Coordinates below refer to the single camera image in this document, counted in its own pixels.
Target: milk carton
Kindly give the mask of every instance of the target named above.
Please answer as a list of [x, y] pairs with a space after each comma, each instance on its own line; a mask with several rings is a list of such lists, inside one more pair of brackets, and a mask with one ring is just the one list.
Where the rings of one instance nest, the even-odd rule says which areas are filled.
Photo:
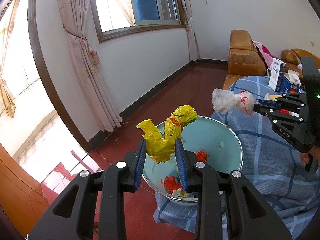
[[297, 94], [299, 93], [300, 86], [299, 73], [289, 69], [283, 76], [281, 92]]
[[271, 75], [269, 87], [275, 92], [279, 92], [282, 86], [282, 78], [284, 75], [285, 63], [277, 58], [274, 58], [271, 64]]

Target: pink curtain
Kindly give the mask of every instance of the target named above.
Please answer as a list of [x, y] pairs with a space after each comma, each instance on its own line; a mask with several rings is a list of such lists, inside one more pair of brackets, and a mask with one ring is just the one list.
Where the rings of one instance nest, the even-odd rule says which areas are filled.
[[192, 18], [191, 4], [190, 0], [181, 0], [182, 7], [188, 21], [187, 23], [187, 33], [188, 33], [188, 44], [189, 44], [189, 57], [191, 61], [196, 61], [200, 59], [200, 52], [198, 47], [198, 42], [195, 34], [195, 23]]
[[99, 128], [112, 132], [116, 126], [120, 127], [122, 119], [110, 102], [98, 54], [84, 36], [89, 0], [58, 0], [58, 6], [82, 93]]

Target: brown leather sofa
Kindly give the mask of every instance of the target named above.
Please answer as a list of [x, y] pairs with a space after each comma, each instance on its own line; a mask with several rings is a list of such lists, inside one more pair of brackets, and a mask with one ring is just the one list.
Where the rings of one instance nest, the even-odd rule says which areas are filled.
[[317, 67], [320, 69], [320, 58], [316, 55], [313, 55], [311, 52], [308, 52], [303, 49], [285, 49], [281, 53], [281, 59], [286, 62], [285, 71], [288, 72], [289, 69], [298, 72], [299, 78], [302, 80], [302, 70], [300, 70], [297, 66], [301, 63], [301, 57], [313, 57]]
[[232, 30], [228, 58], [228, 76], [223, 89], [228, 89], [238, 79], [260, 76], [266, 73], [266, 66], [252, 43], [250, 34], [243, 30]]

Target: crumpled plastic bag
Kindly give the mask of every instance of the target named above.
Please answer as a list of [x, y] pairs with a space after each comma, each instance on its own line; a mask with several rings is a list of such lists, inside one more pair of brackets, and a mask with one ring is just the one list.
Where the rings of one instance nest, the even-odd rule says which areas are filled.
[[181, 137], [184, 126], [194, 122], [198, 114], [191, 106], [179, 106], [164, 122], [164, 133], [152, 123], [151, 119], [137, 125], [145, 133], [147, 153], [156, 163], [167, 162], [174, 153], [174, 142]]
[[234, 94], [233, 91], [216, 88], [212, 93], [212, 103], [213, 109], [221, 114], [236, 108], [241, 113], [251, 116], [253, 114], [253, 105], [257, 101], [250, 92], [245, 90], [240, 91], [239, 94]]

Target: clear plastic bag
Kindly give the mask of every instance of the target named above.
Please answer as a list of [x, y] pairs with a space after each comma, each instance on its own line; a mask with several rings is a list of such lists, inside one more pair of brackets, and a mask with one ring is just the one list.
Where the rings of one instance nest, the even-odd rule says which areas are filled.
[[251, 116], [253, 105], [256, 102], [253, 95], [245, 90], [242, 90], [239, 94], [234, 94], [233, 91], [216, 88], [212, 93], [213, 109], [221, 114], [236, 108], [241, 113]]

